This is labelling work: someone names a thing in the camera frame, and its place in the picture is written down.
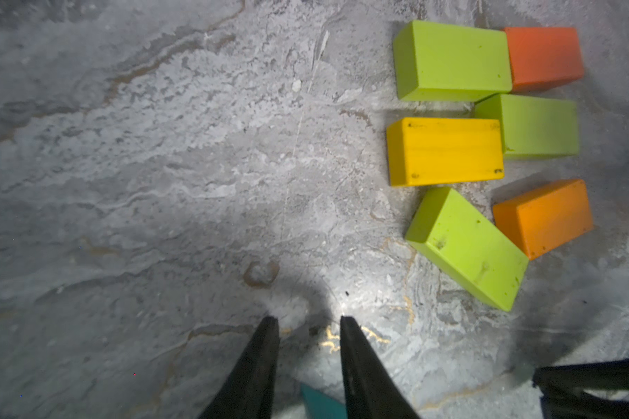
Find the marble-patterned floor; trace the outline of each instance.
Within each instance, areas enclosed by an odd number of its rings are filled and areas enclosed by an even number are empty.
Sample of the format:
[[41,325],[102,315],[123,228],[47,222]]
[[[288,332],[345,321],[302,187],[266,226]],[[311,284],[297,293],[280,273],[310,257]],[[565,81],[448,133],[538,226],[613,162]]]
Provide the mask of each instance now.
[[[391,40],[424,19],[574,25],[581,154],[455,187],[490,205],[583,178],[595,230],[511,313],[402,237]],[[0,418],[192,418],[279,318],[275,415],[343,398],[353,315],[425,418],[539,418],[532,365],[629,356],[629,1],[0,0]]]

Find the teal object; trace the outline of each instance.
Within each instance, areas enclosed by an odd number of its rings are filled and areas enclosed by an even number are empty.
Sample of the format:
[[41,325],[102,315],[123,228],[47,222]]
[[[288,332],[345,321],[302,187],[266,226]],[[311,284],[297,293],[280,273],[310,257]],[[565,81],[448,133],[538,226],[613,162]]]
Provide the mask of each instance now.
[[310,419],[347,419],[345,405],[308,385],[301,384],[305,410]]

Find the yellow block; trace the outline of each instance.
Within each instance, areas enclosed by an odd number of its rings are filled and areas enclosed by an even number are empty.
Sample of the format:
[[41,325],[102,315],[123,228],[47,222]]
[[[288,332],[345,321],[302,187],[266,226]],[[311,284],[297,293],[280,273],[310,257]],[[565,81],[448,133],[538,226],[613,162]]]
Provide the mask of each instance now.
[[495,119],[403,118],[387,129],[392,186],[503,178]]

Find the rectangular block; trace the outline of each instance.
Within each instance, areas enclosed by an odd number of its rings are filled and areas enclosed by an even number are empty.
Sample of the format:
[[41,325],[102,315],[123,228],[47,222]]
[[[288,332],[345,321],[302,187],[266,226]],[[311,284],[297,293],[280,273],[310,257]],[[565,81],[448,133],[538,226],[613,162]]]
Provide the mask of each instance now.
[[392,186],[501,179],[498,121],[403,118],[387,129]]
[[511,310],[528,257],[456,190],[429,189],[405,239],[478,300]]
[[505,28],[511,56],[512,91],[546,90],[582,79],[575,28]]
[[475,102],[512,88],[503,31],[414,20],[394,38],[402,101]]
[[476,104],[475,117],[501,122],[506,159],[549,159],[579,152],[573,101],[495,95]]
[[496,227],[530,260],[594,228],[585,182],[557,180],[494,205]]

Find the dirt spot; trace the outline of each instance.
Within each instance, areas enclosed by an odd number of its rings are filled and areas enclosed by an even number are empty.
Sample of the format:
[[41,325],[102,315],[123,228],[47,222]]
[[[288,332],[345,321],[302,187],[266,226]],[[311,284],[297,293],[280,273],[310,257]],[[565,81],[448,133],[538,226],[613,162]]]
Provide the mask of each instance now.
[[482,278],[485,276],[485,273],[489,271],[489,264],[487,262],[482,262],[482,266],[480,266],[480,272],[478,273],[478,277],[473,281],[475,284],[479,284],[482,281]]
[[340,115],[347,115],[353,118],[358,118],[361,121],[365,122],[366,125],[372,130],[373,129],[373,124],[370,122],[370,117],[368,116],[367,113],[362,112],[362,111],[352,111],[349,109],[341,109],[340,110]]
[[447,239],[440,239],[436,242],[436,249],[438,250],[443,250],[443,248],[445,247],[445,245],[447,244]]
[[242,278],[245,284],[252,288],[270,288],[279,273],[280,264],[275,260],[271,260],[267,264],[252,261]]
[[308,333],[310,334],[310,337],[315,337],[319,334],[320,330],[321,328],[319,326],[312,326],[308,329]]

